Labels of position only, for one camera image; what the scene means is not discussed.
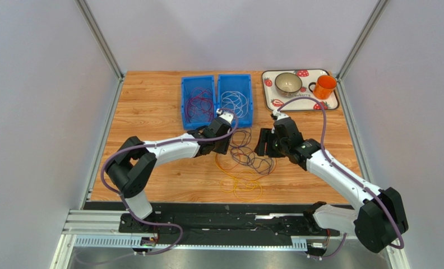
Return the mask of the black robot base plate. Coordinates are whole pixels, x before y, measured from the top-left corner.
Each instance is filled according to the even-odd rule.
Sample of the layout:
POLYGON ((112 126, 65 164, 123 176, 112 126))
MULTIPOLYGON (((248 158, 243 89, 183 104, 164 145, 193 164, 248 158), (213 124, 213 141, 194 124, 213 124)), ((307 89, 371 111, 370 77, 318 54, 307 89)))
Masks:
POLYGON ((159 244, 289 246, 292 236, 325 240, 336 230, 310 228, 303 212, 308 204, 154 202, 146 223, 128 213, 118 218, 118 232, 156 236, 159 244))

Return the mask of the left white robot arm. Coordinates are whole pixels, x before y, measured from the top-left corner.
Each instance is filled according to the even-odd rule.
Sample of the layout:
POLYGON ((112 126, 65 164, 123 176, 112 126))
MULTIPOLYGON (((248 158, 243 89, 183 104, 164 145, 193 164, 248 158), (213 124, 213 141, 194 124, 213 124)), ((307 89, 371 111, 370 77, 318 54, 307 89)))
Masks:
POLYGON ((236 116, 222 112, 208 126, 167 140, 141 141, 136 136, 130 137, 105 161, 101 175, 107 175, 116 186, 114 191, 128 211, 143 220, 152 213, 145 193, 152 171, 179 159, 226 153, 236 125, 236 116))

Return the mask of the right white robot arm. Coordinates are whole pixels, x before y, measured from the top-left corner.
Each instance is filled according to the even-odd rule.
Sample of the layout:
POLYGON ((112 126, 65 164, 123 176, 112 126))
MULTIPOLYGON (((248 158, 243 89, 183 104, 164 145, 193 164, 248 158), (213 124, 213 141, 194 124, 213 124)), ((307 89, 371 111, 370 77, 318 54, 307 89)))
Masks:
POLYGON ((337 161, 314 139, 303 138, 286 115, 279 116, 272 128, 262 128, 256 147, 260 156, 286 157, 303 170, 319 177, 341 194, 350 209, 325 202, 315 203, 304 215, 313 228, 332 229, 355 235, 363 246, 378 253, 408 231, 401 194, 390 187, 382 189, 337 161))

